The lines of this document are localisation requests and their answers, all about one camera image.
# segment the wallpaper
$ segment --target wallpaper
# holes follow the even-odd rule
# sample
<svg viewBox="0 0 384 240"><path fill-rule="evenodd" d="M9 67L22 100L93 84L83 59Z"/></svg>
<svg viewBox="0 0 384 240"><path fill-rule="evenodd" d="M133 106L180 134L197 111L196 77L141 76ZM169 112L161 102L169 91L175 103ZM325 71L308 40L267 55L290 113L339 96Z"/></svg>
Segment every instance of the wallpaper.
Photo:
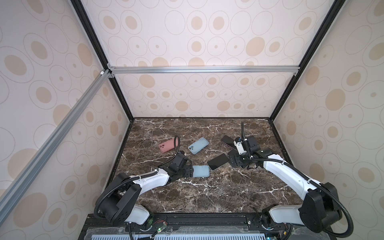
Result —
<svg viewBox="0 0 384 240"><path fill-rule="evenodd" d="M333 0L83 0L112 66L297 65Z"/></svg>
<svg viewBox="0 0 384 240"><path fill-rule="evenodd" d="M128 123L107 80L0 227L0 240L77 240Z"/></svg>
<svg viewBox="0 0 384 240"><path fill-rule="evenodd" d="M66 1L0 1L0 196L100 69Z"/></svg>
<svg viewBox="0 0 384 240"><path fill-rule="evenodd" d="M292 76L116 74L134 117L269 117Z"/></svg>
<svg viewBox="0 0 384 240"><path fill-rule="evenodd" d="M336 186L348 239L384 235L383 34L384 1L350 1L275 121L295 166Z"/></svg>

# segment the black frame edge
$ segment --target black frame edge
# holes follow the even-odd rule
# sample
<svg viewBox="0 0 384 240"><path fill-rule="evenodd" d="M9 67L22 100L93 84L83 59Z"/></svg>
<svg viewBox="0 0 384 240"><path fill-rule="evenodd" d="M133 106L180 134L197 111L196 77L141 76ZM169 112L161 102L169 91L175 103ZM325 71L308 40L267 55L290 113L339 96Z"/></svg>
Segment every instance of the black frame edge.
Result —
<svg viewBox="0 0 384 240"><path fill-rule="evenodd" d="M283 144L283 141L281 140L280 135L277 132L275 124L273 123L273 121L271 119L268 120L268 123L271 126L271 130L273 132L273 135L276 138L277 143L279 144L279 147L280 147L281 151L283 152L284 160L287 161L289 164L293 165L292 161L291 161L291 158L288 155L287 149L285 148L285 146Z"/></svg>
<svg viewBox="0 0 384 240"><path fill-rule="evenodd" d="M124 136L124 138L122 140L121 147L119 149L118 155L116 156L115 163L112 166L112 171L111 171L111 174L109 175L106 187L112 182L113 178L115 177L116 169L118 168L118 165L120 163L120 158L121 158L122 152L125 149L125 144L127 143L127 140L128 140L128 137L129 137L129 133L131 132L131 129L132 129L134 121L135 120L133 119L129 123L128 130L127 130L127 132L126 132L126 134L125 134L125 136Z"/></svg>
<svg viewBox="0 0 384 240"><path fill-rule="evenodd" d="M135 119L264 119L268 120L269 117L135 117Z"/></svg>
<svg viewBox="0 0 384 240"><path fill-rule="evenodd" d="M92 44L100 62L101 62L101 65L103 66L104 69L109 69L108 59L104 54L103 48L101 47L99 39L97 38L97 35L96 35L96 33L92 27L91 21L89 20L88 15L85 12L83 4L81 3L80 0L71 0L71 3L73 5L73 8L76 11L77 16L79 17L81 24L83 25L85 32L87 33L89 41L91 42L91 44ZM123 93L120 89L120 86L119 86L116 78L114 77L114 75L112 75L112 76L113 76L113 78L110 78L109 81L111 82L112 87L115 90L115 93L116 93L125 113L128 116L128 119L130 121L133 121L134 117L131 113L131 110L129 109L127 101L125 100L125 98L123 96Z"/></svg>
<svg viewBox="0 0 384 240"><path fill-rule="evenodd" d="M293 88L295 87L297 81L299 80L300 76L304 72L305 68L307 67L308 63L310 62L312 56L314 55L315 51L319 47L321 41L323 40L325 34L329 30L330 26L333 23L333 20L336 18L337 14L339 13L341 7L343 6L344 2L346 0L335 0L329 9L327 15L325 16L319 30L317 31L315 37L313 38L310 46L308 47L307 52L305 53L303 59L301 60L299 66L300 69L297 72L296 75L294 75L291 78L291 81L289 82L287 88L284 90L283 95L281 96L279 102L277 103L275 109L273 110L270 119L271 121L274 121L277 115L279 114L281 108L283 107L285 101L288 99L289 95L291 94Z"/></svg>

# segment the smartphone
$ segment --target smartphone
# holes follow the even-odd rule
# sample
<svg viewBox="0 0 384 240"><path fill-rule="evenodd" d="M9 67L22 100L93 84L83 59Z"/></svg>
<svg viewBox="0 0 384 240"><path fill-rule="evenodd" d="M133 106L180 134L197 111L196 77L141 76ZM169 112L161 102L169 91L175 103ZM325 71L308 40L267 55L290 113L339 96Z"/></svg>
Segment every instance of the smartphone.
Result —
<svg viewBox="0 0 384 240"><path fill-rule="evenodd" d="M176 147L179 145L179 141L176 139ZM174 138L166 141L166 142L163 142L163 143L160 143L159 144L159 148L160 148L160 151L162 153L165 153L165 152L168 152L169 150L171 149L174 149L175 148L175 144L174 144Z"/></svg>
<svg viewBox="0 0 384 240"><path fill-rule="evenodd" d="M223 153L223 154L215 157L214 159L209 160L207 162L207 164L211 168L211 170L215 170L215 169L223 166L227 162L229 162L229 158L226 156L226 154Z"/></svg>
<svg viewBox="0 0 384 240"><path fill-rule="evenodd" d="M205 138L200 138L196 142L192 143L188 146L188 149L191 151L193 155L200 152L201 149L205 148L209 142Z"/></svg>
<svg viewBox="0 0 384 240"><path fill-rule="evenodd" d="M230 138L227 135L224 135L224 137L221 139L221 141L223 143L227 144L228 146L230 146L230 147L232 147L234 149L237 149L236 146L233 144L233 142L234 142L233 138Z"/></svg>
<svg viewBox="0 0 384 240"><path fill-rule="evenodd" d="M209 177L209 167L207 165L193 165L193 177Z"/></svg>

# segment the ventilation grille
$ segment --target ventilation grille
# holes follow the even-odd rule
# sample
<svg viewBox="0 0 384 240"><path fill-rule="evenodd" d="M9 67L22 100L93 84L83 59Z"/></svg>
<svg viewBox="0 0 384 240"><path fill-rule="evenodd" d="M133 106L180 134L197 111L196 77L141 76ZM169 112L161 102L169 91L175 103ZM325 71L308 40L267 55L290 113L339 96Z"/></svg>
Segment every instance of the ventilation grille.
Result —
<svg viewBox="0 0 384 240"><path fill-rule="evenodd" d="M150 235L135 235L134 240ZM92 235L92 240L130 240L129 235ZM157 235L154 240L265 240L263 233L238 233L238 234L171 234Z"/></svg>

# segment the cable tie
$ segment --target cable tie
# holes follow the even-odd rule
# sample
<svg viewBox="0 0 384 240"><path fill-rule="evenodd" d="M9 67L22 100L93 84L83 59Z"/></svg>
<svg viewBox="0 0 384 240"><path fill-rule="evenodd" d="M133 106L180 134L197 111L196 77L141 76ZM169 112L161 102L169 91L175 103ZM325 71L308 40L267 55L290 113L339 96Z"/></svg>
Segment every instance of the cable tie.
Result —
<svg viewBox="0 0 384 240"><path fill-rule="evenodd" d="M141 180L141 175L132 176L132 178L134 177L139 177L139 180Z"/></svg>

